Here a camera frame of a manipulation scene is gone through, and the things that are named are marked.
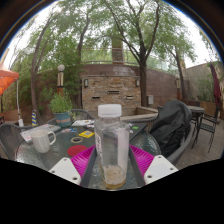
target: mug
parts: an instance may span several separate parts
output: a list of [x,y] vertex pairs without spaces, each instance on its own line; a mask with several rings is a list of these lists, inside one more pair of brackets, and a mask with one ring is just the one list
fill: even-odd
[[[52,142],[49,141],[49,134],[54,135],[54,140]],[[50,146],[56,141],[56,136],[53,131],[47,132],[45,130],[38,130],[31,134],[31,139],[35,149],[40,153],[45,153],[49,151]]]

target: water bottle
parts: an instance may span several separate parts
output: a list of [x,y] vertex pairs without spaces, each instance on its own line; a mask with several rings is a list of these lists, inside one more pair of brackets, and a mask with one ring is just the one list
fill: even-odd
[[99,105],[94,124],[98,164],[107,188],[121,187],[126,181],[130,127],[120,121],[121,114],[120,104]]

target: white cap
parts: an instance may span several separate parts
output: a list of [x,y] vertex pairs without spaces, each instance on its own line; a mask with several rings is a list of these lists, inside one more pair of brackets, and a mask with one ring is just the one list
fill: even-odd
[[120,104],[103,104],[98,106],[99,117],[120,117],[121,114]]

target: backpack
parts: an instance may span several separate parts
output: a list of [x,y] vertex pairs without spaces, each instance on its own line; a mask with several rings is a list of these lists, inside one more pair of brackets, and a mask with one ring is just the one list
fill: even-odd
[[181,140],[189,131],[192,113],[179,100],[165,103],[159,112],[150,134],[160,146],[161,154],[167,158],[181,145]]

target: brick wall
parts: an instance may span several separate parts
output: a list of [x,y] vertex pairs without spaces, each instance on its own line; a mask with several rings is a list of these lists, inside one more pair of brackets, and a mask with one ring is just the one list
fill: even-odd
[[[139,79],[139,67],[124,65],[85,65],[82,77],[83,108],[90,112],[105,103],[119,103],[122,105],[124,116],[136,113],[135,108],[141,106],[140,87],[135,86]],[[84,87],[84,80],[88,79],[88,87]],[[120,91],[119,94],[108,94],[108,91]],[[153,95],[154,104],[150,107],[157,108],[164,105],[167,100],[177,98],[175,76],[162,71],[147,70],[147,95]]]
[[153,95],[152,108],[163,106],[166,101],[177,98],[176,77],[161,71],[148,69],[147,95]]
[[[133,109],[132,111],[134,111],[136,107],[141,105],[140,87],[135,86],[136,77],[85,76],[82,77],[82,83],[86,78],[88,79],[88,87],[83,86],[82,90],[84,110],[97,111],[100,104],[118,103],[122,105],[123,110]],[[108,93],[108,91],[119,91],[119,93]]]

